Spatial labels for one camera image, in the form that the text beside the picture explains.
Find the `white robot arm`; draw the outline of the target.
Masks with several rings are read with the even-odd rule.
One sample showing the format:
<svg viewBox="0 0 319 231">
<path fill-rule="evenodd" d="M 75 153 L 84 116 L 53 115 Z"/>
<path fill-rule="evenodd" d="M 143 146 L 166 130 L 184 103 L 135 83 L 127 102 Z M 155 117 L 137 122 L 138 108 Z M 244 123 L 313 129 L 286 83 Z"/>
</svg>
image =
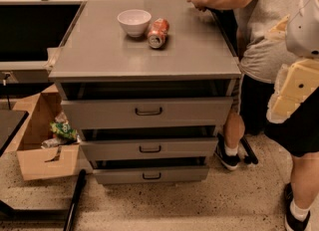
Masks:
<svg viewBox="0 0 319 231">
<path fill-rule="evenodd" d="M 297 60 L 278 72 L 267 118 L 281 123 L 319 87 L 319 0 L 300 0 L 298 11 L 285 16 L 267 32 L 267 38 L 284 41 Z"/>
</svg>

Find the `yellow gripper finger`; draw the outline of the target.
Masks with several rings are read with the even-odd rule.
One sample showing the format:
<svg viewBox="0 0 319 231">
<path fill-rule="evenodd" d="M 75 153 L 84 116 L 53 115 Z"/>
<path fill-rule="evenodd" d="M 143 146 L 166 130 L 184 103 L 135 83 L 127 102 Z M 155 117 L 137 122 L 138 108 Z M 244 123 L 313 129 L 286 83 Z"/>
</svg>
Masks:
<svg viewBox="0 0 319 231">
<path fill-rule="evenodd" d="M 290 118 L 318 87 L 318 60 L 300 59 L 290 66 L 283 65 L 271 96 L 271 117 Z"/>
</svg>

